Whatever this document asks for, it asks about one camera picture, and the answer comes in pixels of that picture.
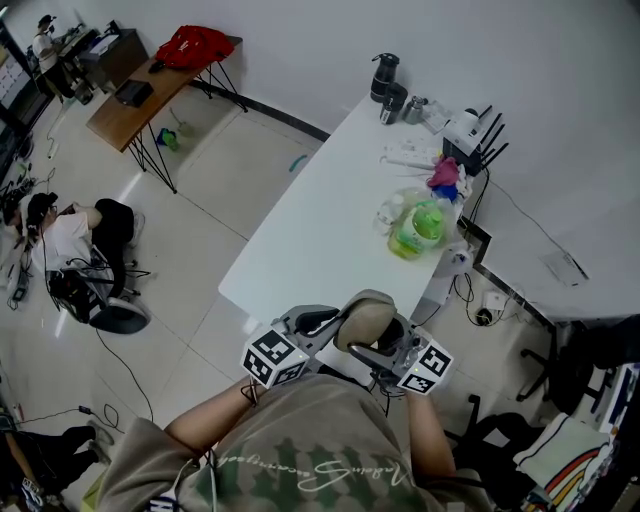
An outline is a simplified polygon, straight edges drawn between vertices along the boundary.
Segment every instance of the pink cloth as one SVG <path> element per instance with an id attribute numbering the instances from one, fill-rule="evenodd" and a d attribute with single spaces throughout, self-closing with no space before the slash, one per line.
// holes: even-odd
<path id="1" fill-rule="evenodd" d="M 458 166 L 453 157 L 441 159 L 436 164 L 436 173 L 427 181 L 427 185 L 432 188 L 438 185 L 455 185 L 458 181 L 458 174 Z"/>

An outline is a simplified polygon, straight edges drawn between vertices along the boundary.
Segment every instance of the black thermos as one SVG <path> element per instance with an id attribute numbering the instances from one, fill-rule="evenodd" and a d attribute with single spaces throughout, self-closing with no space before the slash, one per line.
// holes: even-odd
<path id="1" fill-rule="evenodd" d="M 371 82 L 371 99 L 377 103 L 382 103 L 384 95 L 387 93 L 387 87 L 396 78 L 396 68 L 400 64 L 400 59 L 393 53 L 381 53 L 376 55 L 371 61 L 380 59 L 380 65 L 373 75 Z"/>
<path id="2" fill-rule="evenodd" d="M 392 82 L 387 87 L 387 94 L 384 95 L 382 109 L 380 110 L 380 122 L 382 124 L 393 124 L 398 119 L 402 105 L 408 96 L 407 90 L 396 82 Z"/>

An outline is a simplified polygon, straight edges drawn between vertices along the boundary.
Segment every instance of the power strip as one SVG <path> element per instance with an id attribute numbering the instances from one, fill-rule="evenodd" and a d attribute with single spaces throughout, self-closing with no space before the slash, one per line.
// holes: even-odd
<path id="1" fill-rule="evenodd" d="M 424 139 L 406 139 L 386 147 L 386 160 L 391 164 L 406 165 L 418 169 L 435 169 L 441 151 L 428 147 Z"/>

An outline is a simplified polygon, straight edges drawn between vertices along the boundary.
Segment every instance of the green detergent bottle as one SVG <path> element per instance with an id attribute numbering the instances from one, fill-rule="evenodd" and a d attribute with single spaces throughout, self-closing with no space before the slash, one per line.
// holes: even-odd
<path id="1" fill-rule="evenodd" d="M 433 201 L 416 204 L 398 219 L 388 247 L 405 260 L 415 260 L 440 242 L 444 232 L 442 212 Z"/>

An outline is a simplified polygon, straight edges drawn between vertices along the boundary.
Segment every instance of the backpack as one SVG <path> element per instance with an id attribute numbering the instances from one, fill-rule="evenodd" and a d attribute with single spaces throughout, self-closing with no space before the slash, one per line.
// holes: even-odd
<path id="1" fill-rule="evenodd" d="M 183 25 L 171 40 L 158 48 L 156 59 L 174 69 L 199 69 L 224 60 L 233 52 L 233 45 L 218 30 L 195 25 Z"/>

